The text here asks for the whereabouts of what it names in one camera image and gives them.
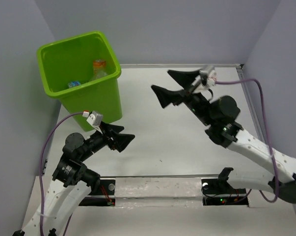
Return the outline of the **blue label water bottle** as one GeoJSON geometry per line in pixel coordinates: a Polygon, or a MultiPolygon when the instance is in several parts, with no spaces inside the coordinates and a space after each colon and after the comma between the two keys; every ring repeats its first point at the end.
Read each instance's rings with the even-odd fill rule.
{"type": "Polygon", "coordinates": [[[80,85],[82,85],[82,83],[80,81],[70,81],[67,84],[67,87],[70,89],[70,88],[77,87],[77,86],[80,86],[80,85]]]}

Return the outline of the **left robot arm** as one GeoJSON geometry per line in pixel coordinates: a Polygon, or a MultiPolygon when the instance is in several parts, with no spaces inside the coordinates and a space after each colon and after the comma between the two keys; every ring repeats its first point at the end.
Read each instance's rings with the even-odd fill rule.
{"type": "Polygon", "coordinates": [[[123,126],[102,122],[99,128],[87,139],[77,132],[66,137],[41,204],[30,221],[14,232],[15,236],[60,235],[81,201],[99,190],[100,174],[87,168],[84,161],[104,147],[122,152],[135,138],[134,134],[124,134],[123,126]]]}

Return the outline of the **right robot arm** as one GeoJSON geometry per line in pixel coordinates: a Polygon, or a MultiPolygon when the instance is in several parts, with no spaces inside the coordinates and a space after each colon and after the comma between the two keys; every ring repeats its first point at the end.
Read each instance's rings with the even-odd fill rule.
{"type": "Polygon", "coordinates": [[[218,194],[232,189],[258,190],[261,194],[273,193],[273,203],[278,199],[296,204],[296,158],[271,147],[270,141],[262,142],[237,123],[240,114],[235,99],[224,95],[216,100],[207,99],[202,93],[212,91],[220,84],[214,69],[200,68],[196,71],[168,70],[181,90],[167,90],[157,85],[151,89],[162,108],[172,104],[186,107],[207,127],[205,133],[216,145],[239,153],[264,169],[262,173],[239,172],[225,167],[214,179],[212,187],[218,194]]]}

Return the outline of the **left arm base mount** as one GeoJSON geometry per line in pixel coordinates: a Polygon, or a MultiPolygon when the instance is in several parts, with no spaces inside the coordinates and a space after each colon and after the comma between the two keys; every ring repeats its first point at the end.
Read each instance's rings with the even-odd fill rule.
{"type": "Polygon", "coordinates": [[[102,177],[99,187],[86,196],[79,206],[81,207],[114,207],[116,179],[102,177]]]}

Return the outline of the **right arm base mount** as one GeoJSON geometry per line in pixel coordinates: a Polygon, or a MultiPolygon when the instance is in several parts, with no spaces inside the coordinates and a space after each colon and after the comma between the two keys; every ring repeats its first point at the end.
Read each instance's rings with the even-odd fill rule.
{"type": "Polygon", "coordinates": [[[225,167],[218,177],[201,179],[203,206],[249,206],[246,189],[234,188],[228,183],[233,170],[225,167]]]}

